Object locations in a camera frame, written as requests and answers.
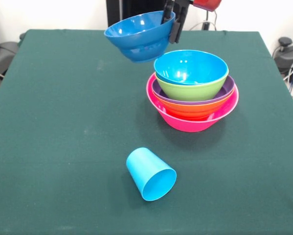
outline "stacked bowls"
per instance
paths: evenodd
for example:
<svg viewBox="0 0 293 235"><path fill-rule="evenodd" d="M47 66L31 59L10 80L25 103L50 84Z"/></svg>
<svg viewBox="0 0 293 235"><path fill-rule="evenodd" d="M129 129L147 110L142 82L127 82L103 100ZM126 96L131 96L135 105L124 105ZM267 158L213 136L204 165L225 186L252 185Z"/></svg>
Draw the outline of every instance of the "stacked bowls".
<svg viewBox="0 0 293 235"><path fill-rule="evenodd" d="M165 121L186 132L202 131L228 115L239 93L224 60L197 50L166 53L154 62L147 95Z"/></svg>

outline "orange bowl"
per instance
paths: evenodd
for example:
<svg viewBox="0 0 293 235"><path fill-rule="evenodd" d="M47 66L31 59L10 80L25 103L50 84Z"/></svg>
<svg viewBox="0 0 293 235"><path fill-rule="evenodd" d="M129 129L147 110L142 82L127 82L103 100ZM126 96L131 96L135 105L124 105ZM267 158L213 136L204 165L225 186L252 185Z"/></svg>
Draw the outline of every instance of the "orange bowl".
<svg viewBox="0 0 293 235"><path fill-rule="evenodd" d="M222 100L218 100L213 103L198 105L176 104L161 99L158 96L157 98L160 101L160 103L163 104L168 114L176 118L185 120L200 120L219 110L222 107L222 105L224 105L224 103L232 96L233 92L234 89L227 97L225 97Z"/></svg>

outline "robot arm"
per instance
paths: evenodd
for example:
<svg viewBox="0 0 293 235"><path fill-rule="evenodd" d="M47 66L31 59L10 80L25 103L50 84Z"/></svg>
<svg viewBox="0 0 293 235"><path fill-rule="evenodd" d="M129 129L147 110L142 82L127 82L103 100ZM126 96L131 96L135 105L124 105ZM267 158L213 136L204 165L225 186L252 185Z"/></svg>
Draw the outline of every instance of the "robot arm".
<svg viewBox="0 0 293 235"><path fill-rule="evenodd" d="M189 5L202 8L207 11L214 11L219 6L221 0L167 0L161 23L165 23L170 19L170 14L175 9L176 20L172 26L169 42L178 43L182 32L182 28L187 15Z"/></svg>

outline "cup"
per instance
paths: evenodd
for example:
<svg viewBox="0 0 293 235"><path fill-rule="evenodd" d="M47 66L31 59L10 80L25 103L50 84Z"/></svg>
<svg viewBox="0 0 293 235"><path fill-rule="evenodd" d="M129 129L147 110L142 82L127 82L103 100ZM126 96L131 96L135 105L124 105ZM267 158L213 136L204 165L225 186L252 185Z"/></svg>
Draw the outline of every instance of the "cup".
<svg viewBox="0 0 293 235"><path fill-rule="evenodd" d="M163 197L173 187L177 173L148 148L138 148L127 158L126 166L145 201Z"/></svg>

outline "bowl rim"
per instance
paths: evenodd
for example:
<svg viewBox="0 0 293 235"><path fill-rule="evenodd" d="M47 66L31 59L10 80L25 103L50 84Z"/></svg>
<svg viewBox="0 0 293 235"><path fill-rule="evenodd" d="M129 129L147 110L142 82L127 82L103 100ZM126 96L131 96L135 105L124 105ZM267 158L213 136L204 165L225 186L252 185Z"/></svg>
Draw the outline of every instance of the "bowl rim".
<svg viewBox="0 0 293 235"><path fill-rule="evenodd" d="M224 98L226 98L227 96L231 95L231 92L234 90L234 79L232 78L232 76L228 75L228 77L226 78L227 79L230 79L232 82L233 82L233 87L232 89L229 90L228 93L222 95L221 97L218 97L218 98L213 98L213 99L210 99L210 100L203 100L203 101L182 101L182 100L175 100L175 99L171 99L169 97L164 97L162 96L161 94L155 92L155 90L153 89L154 88L154 82L157 81L157 79L155 79L153 82L152 82L152 90L154 92L154 94L160 98L160 99L163 99L167 102L170 102L170 103L174 103L174 104L182 104L182 105L199 105L199 104L209 104L209 103L214 103L214 102L217 102L219 100L222 100Z"/></svg>
<svg viewBox="0 0 293 235"><path fill-rule="evenodd" d="M215 105L215 104L219 104L219 103L221 103L224 99L227 99L227 100L228 100L228 99L233 95L233 93L234 93L234 87L233 87L233 89L230 91L230 93L229 93L226 97L224 97L223 99L217 100L217 101L215 101L215 102L210 102L210 103L207 103L207 104L177 104L177 103L172 103L172 102L170 102L170 101L164 100L164 99L158 97L157 95L156 95L156 96L157 96L157 98L159 99L159 101L162 101L162 100L163 100L164 103L167 102L167 103L169 103L169 104L176 105L176 106L184 106L184 107L201 107L201 106L206 106L206 105Z"/></svg>
<svg viewBox="0 0 293 235"><path fill-rule="evenodd" d="M227 76L229 75L229 66L228 66L228 64L227 64L222 58L220 58L218 55L212 54L212 53L210 53L210 52L206 52L206 51L202 51L202 50L182 49L182 50L173 50L173 51L170 51L170 52L164 53L162 56L167 55L167 54L170 54L170 53L181 52L181 51L195 51L195 52L200 52L200 53L204 53L204 54L209 54L209 55L212 55L212 56L214 56L214 57L217 57L218 59L220 59L220 60L225 64L225 66L226 66L226 73L225 73L222 77L220 77L220 78L218 78L218 79L216 79L216 80L214 80L214 81L211 81L211 82L204 82L204 83L200 83L200 84L196 84L196 85L194 85L194 84L186 84L186 83L183 83L183 84L182 84L182 83L175 84L175 83L169 83L169 82L166 82L166 83L173 84L173 85L179 85L179 86L202 86L202 85L205 85L205 84L210 84L210 83L214 83L214 82L220 81L221 79L223 79L224 77L227 77ZM154 69L155 69L156 76L157 76L157 74L158 74L159 76L161 76L159 73L157 73L157 70L156 70L156 62L157 62L157 60L159 60L161 57L157 58L157 59L154 61L154 64L153 64ZM175 82L175 81L173 81L173 80L171 80L171 79L169 79L169 78L167 78L167 77L165 77L165 76L162 76L162 77L164 77L164 78L167 79L168 81Z"/></svg>
<svg viewBox="0 0 293 235"><path fill-rule="evenodd" d="M158 76L157 73L155 72L155 76L156 79L159 80L160 82L166 84L167 86L171 86L171 87L177 87L177 88L187 88L187 89L196 89L198 87L210 87L213 86L214 83L218 83L221 82L222 80L226 79L226 77L229 75L229 71L228 74L226 76L223 76L215 81L212 82L208 82L208 83L202 83L202 84L198 84L198 85L178 85L178 84L173 84L173 83L169 83L169 82L165 82L163 80L161 80Z"/></svg>
<svg viewBox="0 0 293 235"><path fill-rule="evenodd" d="M176 120L179 120L179 121L186 121L186 122L190 122L190 123L207 123L207 122L212 122L212 121L218 121L222 118L224 118L225 116L227 116L228 114L230 114L234 109L235 107L237 106L238 102L239 102L239 90L238 90L238 87L237 85L234 83L234 91L236 91L237 93L237 97L236 97L236 101L234 103L234 105L232 106L232 108L224 115L220 116L220 117L217 117L217 118L214 118L214 119L211 119L211 120L204 120L204 121L190 121L190 120L183 120L183 119L180 119L180 118L177 118L177 117L174 117L174 116L171 116L167 113L165 113L164 111L162 111L160 108L158 108L151 100L150 98L150 95L148 93L148 87L149 87L149 84L152 80L152 77L153 77L153 74L149 77L148 81L147 81L147 84L146 84L146 94L147 94L147 97L149 99L149 101L151 102L151 104L157 109L158 112L164 114L165 116L168 116L170 118L173 118L173 119L176 119Z"/></svg>
<svg viewBox="0 0 293 235"><path fill-rule="evenodd" d="M133 36L133 35L138 35L138 34L141 34L141 33L148 32L148 31L154 29L155 27L150 28L150 29L147 29L145 31L141 31L141 32L137 32L137 33L132 33L132 34L129 34L129 35L123 35L123 36L110 36L110 35L107 35L106 34L106 32L107 32L108 29L110 29L111 27L113 27L113 26L115 26L117 24L120 24L120 23L122 23L124 21L128 21L128 20L130 20L130 19L132 19L134 17L138 17L138 16L142 16L142 15L148 15L148 14L154 14L154 13L157 13L157 12L162 12L163 13L164 11L151 11L151 12L146 12L146 13L143 13L143 14L139 14L139 15L136 15L136 16L131 16L131 17L126 18L124 20L118 21L118 22L112 24L111 26L107 27L107 29L105 29L105 31L104 31L104 35L105 35L105 37L108 37L108 38L124 38L124 37L128 37L128 36ZM173 11L171 12L171 14L172 14L172 17L168 21L166 21L165 23L160 24L158 27L161 27L162 25L164 25L164 24L166 24L166 23L168 23L168 22L170 22L172 20L175 20L176 14Z"/></svg>

